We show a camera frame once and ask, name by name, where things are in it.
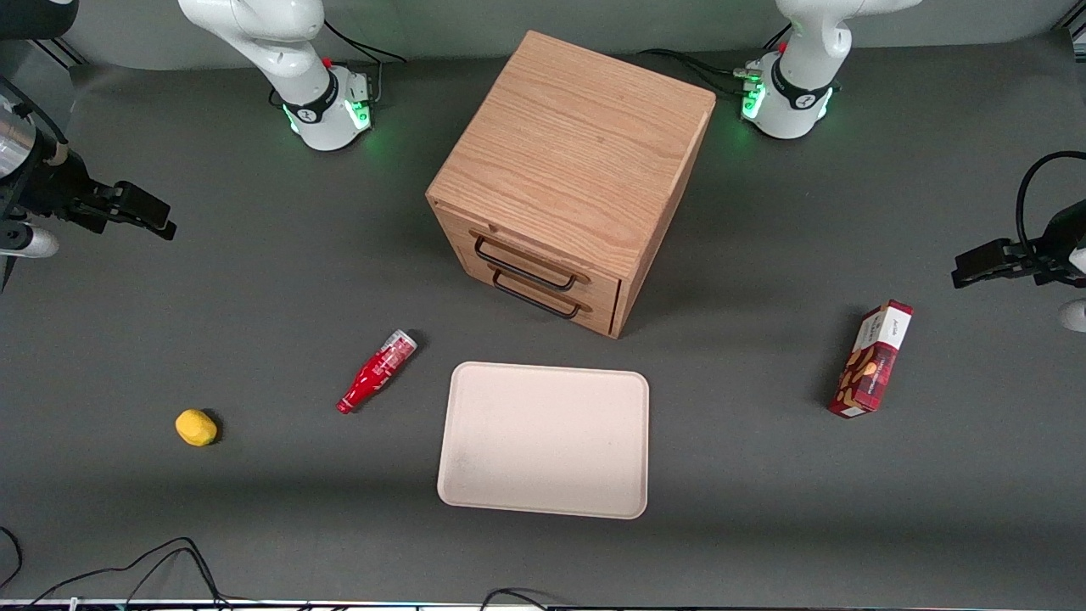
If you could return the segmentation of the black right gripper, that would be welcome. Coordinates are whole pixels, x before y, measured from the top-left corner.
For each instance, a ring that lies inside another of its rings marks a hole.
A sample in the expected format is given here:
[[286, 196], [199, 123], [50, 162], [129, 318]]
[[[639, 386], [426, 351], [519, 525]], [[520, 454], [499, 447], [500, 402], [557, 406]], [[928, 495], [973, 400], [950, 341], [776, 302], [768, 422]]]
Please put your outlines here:
[[[25, 174], [25, 184], [14, 199], [18, 211], [54, 216], [93, 233], [103, 233], [110, 222], [132, 225], [167, 241], [177, 233], [177, 225], [168, 221], [168, 204], [128, 181], [98, 184], [76, 152], [70, 151], [58, 164], [35, 160]], [[97, 199], [104, 211], [92, 209]]]

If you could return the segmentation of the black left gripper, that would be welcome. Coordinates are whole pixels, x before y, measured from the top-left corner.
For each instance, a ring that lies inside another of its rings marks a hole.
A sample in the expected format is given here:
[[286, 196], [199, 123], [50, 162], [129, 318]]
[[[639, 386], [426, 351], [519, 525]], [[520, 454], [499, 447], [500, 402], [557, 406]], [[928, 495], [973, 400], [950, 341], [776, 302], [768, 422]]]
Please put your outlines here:
[[970, 249], [954, 259], [951, 271], [955, 289], [993, 279], [1015, 279], [1030, 276], [1037, 287], [1064, 283], [1084, 287], [1083, 241], [1085, 240], [1085, 201], [1081, 200], [1055, 213], [1038, 238], [1027, 238], [1024, 225], [1024, 201], [1016, 200], [1016, 238], [994, 239]]

